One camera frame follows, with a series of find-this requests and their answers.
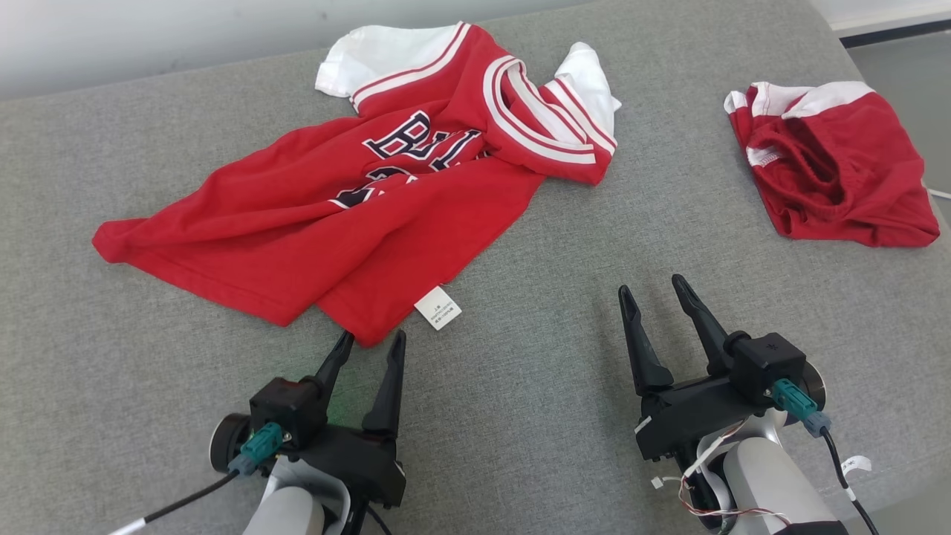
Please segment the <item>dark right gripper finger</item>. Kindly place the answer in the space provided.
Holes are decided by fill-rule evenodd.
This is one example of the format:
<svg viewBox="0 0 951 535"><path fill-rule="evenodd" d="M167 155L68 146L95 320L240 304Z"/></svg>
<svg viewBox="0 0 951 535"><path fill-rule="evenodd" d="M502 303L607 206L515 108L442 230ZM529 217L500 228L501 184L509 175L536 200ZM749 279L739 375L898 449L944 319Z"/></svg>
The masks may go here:
<svg viewBox="0 0 951 535"><path fill-rule="evenodd" d="M646 396L669 389L675 380L672 373L662 366L657 358L649 336L646 335L642 313L633 298L631 289L628 285L621 285L617 295L636 394L646 398Z"/></svg>
<svg viewBox="0 0 951 535"><path fill-rule="evenodd" d="M707 374L713 377L727 375L733 367L733 357L724 350L727 332L683 275L672 275L672 287L675 288L681 308L692 319L701 341L707 356Z"/></svg>

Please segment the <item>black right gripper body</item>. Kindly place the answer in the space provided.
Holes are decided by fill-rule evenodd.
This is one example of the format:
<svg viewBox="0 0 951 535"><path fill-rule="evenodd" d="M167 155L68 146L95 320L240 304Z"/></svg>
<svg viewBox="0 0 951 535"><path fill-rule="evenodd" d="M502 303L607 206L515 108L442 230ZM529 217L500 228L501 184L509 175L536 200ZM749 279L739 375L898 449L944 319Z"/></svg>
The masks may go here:
<svg viewBox="0 0 951 535"><path fill-rule="evenodd" d="M633 380L646 423L636 431L636 443L647 461L676 456L718 429L775 407L764 390L751 396L728 374L665 389L645 385L639 374Z"/></svg>

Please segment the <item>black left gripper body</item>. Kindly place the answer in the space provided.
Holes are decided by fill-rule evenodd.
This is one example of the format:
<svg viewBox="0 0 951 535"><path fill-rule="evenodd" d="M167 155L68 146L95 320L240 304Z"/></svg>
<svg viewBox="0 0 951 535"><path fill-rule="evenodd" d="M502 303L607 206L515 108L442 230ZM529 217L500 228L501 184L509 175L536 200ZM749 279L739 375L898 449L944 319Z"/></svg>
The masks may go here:
<svg viewBox="0 0 951 535"><path fill-rule="evenodd" d="M294 456L339 479L360 500L384 508L401 506L406 475L397 460L397 434L329 424Z"/></svg>

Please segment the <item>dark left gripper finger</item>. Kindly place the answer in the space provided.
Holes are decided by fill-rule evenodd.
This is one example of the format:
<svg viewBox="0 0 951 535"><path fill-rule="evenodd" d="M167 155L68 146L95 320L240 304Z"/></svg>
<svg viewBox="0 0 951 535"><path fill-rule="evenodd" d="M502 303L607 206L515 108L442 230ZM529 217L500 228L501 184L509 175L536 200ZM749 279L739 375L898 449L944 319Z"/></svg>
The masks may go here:
<svg viewBox="0 0 951 535"><path fill-rule="evenodd" d="M312 383L318 387L319 398L330 398L340 369L348 362L354 345L354 335L344 331L337 339L335 346L326 356L318 372L313 376Z"/></svg>
<svg viewBox="0 0 951 535"><path fill-rule="evenodd" d="M405 369L406 334L397 331L386 355L387 369L371 409L361 422L363 432L395 441L400 431L402 386Z"/></svg>

